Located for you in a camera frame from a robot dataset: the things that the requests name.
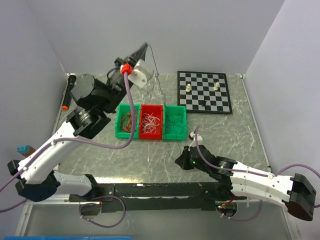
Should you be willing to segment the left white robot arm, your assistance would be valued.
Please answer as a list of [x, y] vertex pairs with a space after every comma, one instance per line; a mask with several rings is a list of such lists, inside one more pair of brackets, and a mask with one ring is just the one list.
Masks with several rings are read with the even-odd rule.
[[55, 194], [77, 195], [87, 201], [101, 195], [91, 174], [63, 174], [55, 166], [81, 144], [92, 145], [123, 98], [132, 101], [131, 87], [143, 87], [153, 77], [154, 71], [145, 62], [148, 46], [144, 43], [127, 57], [117, 58], [106, 82], [91, 74], [75, 77], [70, 96], [76, 108], [39, 149], [24, 160], [12, 160], [7, 165], [19, 196], [41, 202]]

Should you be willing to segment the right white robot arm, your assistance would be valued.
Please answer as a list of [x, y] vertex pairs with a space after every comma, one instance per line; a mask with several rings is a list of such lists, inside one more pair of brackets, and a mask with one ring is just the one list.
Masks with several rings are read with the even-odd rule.
[[215, 156], [203, 145], [185, 146], [175, 163], [182, 170], [198, 169], [216, 180], [218, 186], [213, 193], [216, 201], [237, 197], [257, 199], [280, 206], [300, 220], [313, 220], [317, 191], [302, 174], [274, 175]]

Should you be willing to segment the left green plastic bin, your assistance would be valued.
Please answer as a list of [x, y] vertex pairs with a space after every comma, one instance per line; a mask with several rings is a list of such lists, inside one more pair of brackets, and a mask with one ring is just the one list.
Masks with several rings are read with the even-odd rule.
[[[140, 123], [140, 111], [141, 105], [134, 104], [135, 108], [135, 133], [134, 139], [139, 138], [139, 123]], [[117, 109], [116, 122], [115, 122], [115, 137], [118, 139], [128, 139], [132, 130], [132, 113], [130, 105], [128, 103], [121, 103]]]

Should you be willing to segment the green plastic bin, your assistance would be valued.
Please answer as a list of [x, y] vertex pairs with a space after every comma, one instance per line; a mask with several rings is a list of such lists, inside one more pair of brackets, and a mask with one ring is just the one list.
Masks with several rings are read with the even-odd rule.
[[185, 141], [186, 138], [186, 107], [181, 105], [165, 105], [163, 108], [162, 139], [167, 141]]
[[[134, 139], [139, 138], [139, 123], [140, 123], [140, 111], [141, 105], [134, 104], [135, 108], [135, 133]], [[128, 103], [121, 103], [117, 109], [116, 122], [115, 122], [115, 137], [118, 139], [128, 139], [132, 130], [132, 113], [130, 105]]]

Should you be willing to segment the black marker orange cap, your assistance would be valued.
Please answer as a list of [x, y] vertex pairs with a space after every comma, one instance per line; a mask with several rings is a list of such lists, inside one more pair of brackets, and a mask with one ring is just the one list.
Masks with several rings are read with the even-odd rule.
[[63, 111], [67, 111], [71, 104], [71, 90], [73, 89], [75, 82], [77, 80], [77, 77], [75, 75], [69, 75], [67, 79], [67, 86], [64, 94], [64, 98], [62, 101], [61, 109]]

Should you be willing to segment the right green plastic bin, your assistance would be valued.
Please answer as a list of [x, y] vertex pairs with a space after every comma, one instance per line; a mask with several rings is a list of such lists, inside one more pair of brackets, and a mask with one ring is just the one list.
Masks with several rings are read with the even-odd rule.
[[163, 108], [162, 139], [167, 141], [185, 141], [186, 138], [186, 107], [181, 105], [165, 105]]

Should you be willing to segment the red plastic bin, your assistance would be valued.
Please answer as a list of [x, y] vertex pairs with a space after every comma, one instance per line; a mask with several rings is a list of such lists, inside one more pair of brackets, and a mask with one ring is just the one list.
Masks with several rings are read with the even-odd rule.
[[141, 104], [139, 118], [139, 139], [161, 140], [163, 138], [164, 106]]

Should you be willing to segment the left cream chess piece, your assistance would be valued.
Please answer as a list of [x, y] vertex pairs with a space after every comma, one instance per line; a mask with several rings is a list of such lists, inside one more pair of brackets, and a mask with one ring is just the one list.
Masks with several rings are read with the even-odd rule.
[[190, 92], [191, 91], [191, 85], [188, 83], [186, 86], [186, 92]]

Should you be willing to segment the cream chess piece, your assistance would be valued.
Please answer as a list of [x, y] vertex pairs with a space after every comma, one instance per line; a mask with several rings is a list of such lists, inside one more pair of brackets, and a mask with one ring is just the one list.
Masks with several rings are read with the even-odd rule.
[[190, 92], [191, 91], [191, 85], [188, 83], [186, 86], [186, 92]]
[[220, 82], [218, 81], [215, 83], [213, 89], [214, 89], [214, 91], [217, 91], [219, 88], [220, 88]]

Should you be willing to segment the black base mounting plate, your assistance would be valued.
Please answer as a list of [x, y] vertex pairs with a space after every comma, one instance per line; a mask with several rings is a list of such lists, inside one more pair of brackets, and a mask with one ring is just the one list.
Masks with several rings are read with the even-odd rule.
[[70, 202], [102, 203], [103, 213], [112, 213], [123, 209], [122, 205], [112, 198], [120, 198], [127, 211], [143, 210], [183, 210], [200, 209], [215, 211], [216, 203], [230, 200], [245, 200], [243, 196], [235, 197], [227, 186], [218, 182], [171, 182], [171, 183], [99, 183], [96, 197], [86, 199], [71, 194]]

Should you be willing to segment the black and white chessboard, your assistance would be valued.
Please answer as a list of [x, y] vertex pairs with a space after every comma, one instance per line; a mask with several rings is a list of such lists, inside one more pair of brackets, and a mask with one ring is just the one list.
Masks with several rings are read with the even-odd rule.
[[[214, 91], [215, 83], [219, 89]], [[191, 85], [186, 92], [187, 84]], [[231, 115], [233, 113], [227, 75], [225, 73], [178, 71], [177, 104], [187, 113]]]

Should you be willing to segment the right cream chess piece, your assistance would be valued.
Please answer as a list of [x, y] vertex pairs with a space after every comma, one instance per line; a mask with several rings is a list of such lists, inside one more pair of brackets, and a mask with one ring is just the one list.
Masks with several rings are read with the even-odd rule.
[[220, 88], [220, 82], [218, 81], [215, 83], [213, 89], [214, 89], [214, 91], [217, 91], [219, 88]]

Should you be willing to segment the blue and orange toy block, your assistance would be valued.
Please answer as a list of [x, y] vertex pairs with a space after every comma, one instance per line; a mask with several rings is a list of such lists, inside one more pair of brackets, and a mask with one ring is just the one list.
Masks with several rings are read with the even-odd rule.
[[30, 145], [20, 145], [16, 148], [16, 151], [27, 158], [31, 156], [36, 150]]

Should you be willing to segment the aluminium frame rail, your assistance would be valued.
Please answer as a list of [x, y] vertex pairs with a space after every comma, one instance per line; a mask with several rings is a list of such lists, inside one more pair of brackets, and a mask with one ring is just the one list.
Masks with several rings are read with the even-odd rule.
[[216, 211], [196, 209], [128, 210], [117, 200], [117, 212], [82, 206], [60, 196], [27, 204], [17, 236], [128, 236], [133, 240], [298, 240], [293, 217], [280, 207], [256, 200], [239, 201], [234, 220]]

